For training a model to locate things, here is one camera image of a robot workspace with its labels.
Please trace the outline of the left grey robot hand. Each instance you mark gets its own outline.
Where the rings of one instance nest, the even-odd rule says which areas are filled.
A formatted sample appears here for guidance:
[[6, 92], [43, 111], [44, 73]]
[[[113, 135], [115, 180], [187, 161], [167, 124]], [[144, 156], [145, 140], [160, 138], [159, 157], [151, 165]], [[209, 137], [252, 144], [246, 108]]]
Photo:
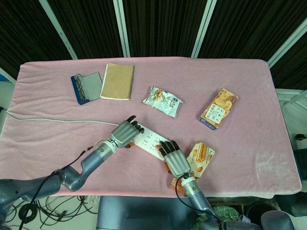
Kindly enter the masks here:
[[113, 141], [117, 148], [126, 148], [134, 138], [140, 133], [144, 133], [141, 127], [132, 115], [127, 120], [121, 122], [110, 134], [110, 140]]

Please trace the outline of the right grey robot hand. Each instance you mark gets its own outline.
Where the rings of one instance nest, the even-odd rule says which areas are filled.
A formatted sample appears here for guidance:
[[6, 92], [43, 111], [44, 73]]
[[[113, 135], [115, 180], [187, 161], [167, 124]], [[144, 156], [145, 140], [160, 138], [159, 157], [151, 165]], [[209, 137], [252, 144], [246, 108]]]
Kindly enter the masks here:
[[164, 157], [169, 171], [176, 179], [187, 179], [190, 176], [190, 164], [188, 163], [183, 151], [174, 140], [159, 141], [159, 145], [156, 147]]

